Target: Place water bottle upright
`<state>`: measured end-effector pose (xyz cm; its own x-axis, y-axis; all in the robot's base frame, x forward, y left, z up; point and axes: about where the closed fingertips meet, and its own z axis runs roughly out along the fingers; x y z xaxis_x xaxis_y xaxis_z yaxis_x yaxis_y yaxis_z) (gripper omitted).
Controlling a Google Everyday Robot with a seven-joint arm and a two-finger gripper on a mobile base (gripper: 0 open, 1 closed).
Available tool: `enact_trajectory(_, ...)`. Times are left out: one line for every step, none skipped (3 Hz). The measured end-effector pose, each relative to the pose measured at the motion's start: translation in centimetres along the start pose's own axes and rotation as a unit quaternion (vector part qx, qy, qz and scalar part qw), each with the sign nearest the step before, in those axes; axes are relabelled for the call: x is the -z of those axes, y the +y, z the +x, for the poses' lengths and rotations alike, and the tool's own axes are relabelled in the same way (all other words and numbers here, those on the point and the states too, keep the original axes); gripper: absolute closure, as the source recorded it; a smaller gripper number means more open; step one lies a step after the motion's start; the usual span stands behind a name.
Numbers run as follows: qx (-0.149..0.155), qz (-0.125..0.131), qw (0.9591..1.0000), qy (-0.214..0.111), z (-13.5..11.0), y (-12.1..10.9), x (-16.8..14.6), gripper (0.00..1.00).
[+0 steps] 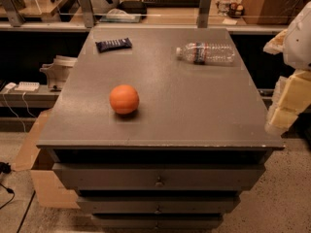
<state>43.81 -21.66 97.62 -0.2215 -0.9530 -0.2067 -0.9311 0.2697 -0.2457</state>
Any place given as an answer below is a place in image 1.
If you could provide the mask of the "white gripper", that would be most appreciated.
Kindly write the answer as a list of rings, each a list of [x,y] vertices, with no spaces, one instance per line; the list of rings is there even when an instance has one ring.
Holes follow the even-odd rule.
[[[308,2],[288,30],[284,29],[265,44],[269,54],[283,52],[284,62],[295,70],[275,84],[272,104],[264,129],[273,135],[287,132],[298,116],[311,105],[311,2]]]

